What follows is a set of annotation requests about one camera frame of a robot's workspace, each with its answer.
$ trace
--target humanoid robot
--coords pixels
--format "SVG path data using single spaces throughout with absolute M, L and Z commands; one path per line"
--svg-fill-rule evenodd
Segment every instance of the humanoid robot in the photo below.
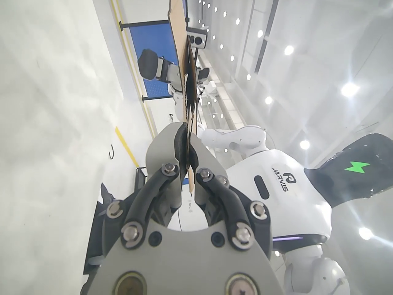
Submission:
M 284 152 L 267 149 L 258 126 L 236 131 L 204 129 L 208 147 L 235 150 L 246 158 L 227 169 L 231 184 L 270 211 L 273 250 L 285 254 L 285 293 L 350 294 L 341 267 L 323 258 L 331 234 L 332 208 L 369 198 L 393 184 L 393 141 L 380 134 L 358 139 L 318 169 L 306 169 Z

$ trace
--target yellow stripe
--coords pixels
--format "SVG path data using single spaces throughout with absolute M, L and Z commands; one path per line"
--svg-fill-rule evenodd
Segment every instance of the yellow stripe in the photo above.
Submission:
M 117 6 L 118 6 L 118 10 L 119 10 L 119 14 L 120 14 L 120 19 L 118 18 L 118 15 L 117 15 L 117 13 L 116 13 L 116 8 L 115 8 L 114 1 L 111 0 L 111 3 L 112 3 L 112 9 L 113 9 L 113 12 L 114 12 L 114 14 L 115 14 L 117 23 L 119 23 L 120 20 L 123 22 L 122 12 L 121 12 L 121 9 L 120 9 L 118 0 L 116 0 L 116 4 L 117 4 Z M 130 53 L 131 55 L 129 55 L 129 53 L 127 52 L 127 46 L 128 46 L 128 48 L 129 48 L 129 50 L 131 51 L 130 42 L 129 42 L 128 36 L 127 36 L 127 34 L 125 33 L 126 40 L 127 40 L 127 43 L 126 43 L 125 40 L 124 40 L 124 36 L 123 36 L 123 34 L 122 34 L 122 31 L 120 30 L 120 26 L 117 26 L 117 27 L 118 27 L 118 29 L 119 29 L 119 31 L 120 31 L 120 36 L 121 36 L 121 38 L 122 38 L 123 48 L 124 48 L 125 54 L 126 54 L 126 56 L 127 56 L 127 60 L 128 60 L 130 69 L 131 69 L 131 71 L 132 71 L 132 79 L 134 80 L 134 83 L 135 83 L 135 85 L 136 85 L 136 89 L 138 90 L 139 95 L 142 96 L 142 95 L 143 95 L 142 88 L 141 88 L 141 86 L 140 86 L 140 84 L 139 84 L 139 80 L 137 79 L 137 78 L 138 78 L 138 74 L 137 74 L 136 71 L 135 71 L 135 60 L 134 60 L 134 58 L 133 58 L 133 56 L 132 56 L 132 53 Z M 149 130 L 150 130 L 150 134 L 151 134 L 152 138 L 155 138 L 155 133 L 154 133 L 153 125 L 152 125 L 152 119 L 150 118 L 150 116 L 149 116 L 149 114 L 148 114 L 148 112 L 147 112 L 146 105 L 142 102 L 142 99 L 139 99 L 139 102 L 140 102 L 140 104 L 141 104 L 141 106 L 142 106 L 143 113 L 145 114 L 145 118 L 146 118 L 147 124 L 148 124 L 148 126 L 149 126 Z
M 133 163 L 135 164 L 136 167 L 139 167 L 137 160 L 135 159 L 133 153 L 131 152 L 130 148 L 127 145 L 127 142 L 125 141 L 124 137 L 122 136 L 122 133 L 119 131 L 119 129 L 117 127 L 116 127 L 115 131 L 116 131 L 116 135 L 118 136 L 120 142 L 122 142 L 124 149 L 127 151 L 131 160 L 133 161 Z

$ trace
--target recessed light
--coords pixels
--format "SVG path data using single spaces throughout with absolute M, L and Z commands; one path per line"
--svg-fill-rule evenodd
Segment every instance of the recessed light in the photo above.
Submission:
M 271 104 L 272 102 L 273 102 L 273 99 L 270 96 L 266 97 L 265 104 Z
M 288 45 L 287 47 L 285 47 L 284 49 L 284 54 L 285 55 L 291 55 L 294 52 L 294 48 L 291 45 Z
M 359 228 L 359 235 L 365 240 L 370 240 L 374 236 L 371 230 L 366 227 Z
M 353 97 L 359 90 L 359 86 L 352 82 L 347 83 L 341 88 L 341 93 L 345 97 Z
M 308 149 L 310 147 L 310 142 L 307 140 L 303 140 L 300 142 L 300 147 L 302 149 Z

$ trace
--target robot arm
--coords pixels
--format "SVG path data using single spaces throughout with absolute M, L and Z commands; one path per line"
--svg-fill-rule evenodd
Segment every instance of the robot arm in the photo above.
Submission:
M 266 256 L 271 252 L 268 209 L 230 186 L 225 170 L 202 142 L 191 134 L 187 145 L 187 136 L 185 123 L 163 129 L 146 153 L 146 184 L 108 206 L 102 229 L 104 260 L 83 294 L 199 295 L 225 290 L 258 295 L 262 289 L 283 295 Z M 195 202 L 209 227 L 169 230 L 181 206 L 188 163 L 195 172 Z
M 205 146 L 231 149 L 249 157 L 266 151 L 266 132 L 259 126 L 249 125 L 235 131 L 224 129 L 205 129 L 198 124 L 197 136 Z
M 322 258 L 320 246 L 286 253 L 284 289 L 287 295 L 350 295 L 345 273 L 338 263 Z

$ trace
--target black cable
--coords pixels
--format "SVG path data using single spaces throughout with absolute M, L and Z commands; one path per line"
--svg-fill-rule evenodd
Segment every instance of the black cable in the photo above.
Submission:
M 113 157 L 115 156 L 115 151 L 113 150 L 113 145 L 111 144 L 111 148 L 112 148 L 112 157 L 111 157 L 111 152 L 109 151 L 109 158 L 112 160 Z

